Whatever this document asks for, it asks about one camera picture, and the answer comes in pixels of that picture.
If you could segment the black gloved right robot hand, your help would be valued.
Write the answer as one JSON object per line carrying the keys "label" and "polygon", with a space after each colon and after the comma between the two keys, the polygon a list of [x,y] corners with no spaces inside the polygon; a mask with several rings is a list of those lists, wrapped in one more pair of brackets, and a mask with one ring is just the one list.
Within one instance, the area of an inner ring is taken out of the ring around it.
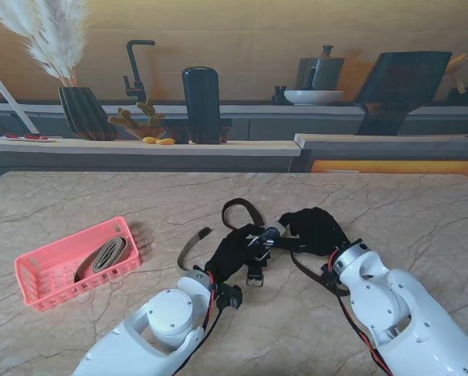
{"label": "black gloved right robot hand", "polygon": [[321,208],[285,213],[279,224],[290,231],[291,238],[276,240],[275,246],[287,251],[328,256],[337,248],[350,244],[334,217]]}

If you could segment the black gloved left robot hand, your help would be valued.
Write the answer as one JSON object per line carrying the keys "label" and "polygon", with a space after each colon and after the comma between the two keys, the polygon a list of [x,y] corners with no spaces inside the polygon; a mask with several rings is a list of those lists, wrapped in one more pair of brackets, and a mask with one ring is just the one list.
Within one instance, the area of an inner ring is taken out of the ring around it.
{"label": "black gloved left robot hand", "polygon": [[264,231],[264,227],[254,224],[246,224],[231,231],[205,264],[204,270],[214,278],[217,284],[226,282],[243,265],[259,259],[268,251],[263,244],[250,245],[252,238],[262,235]]}

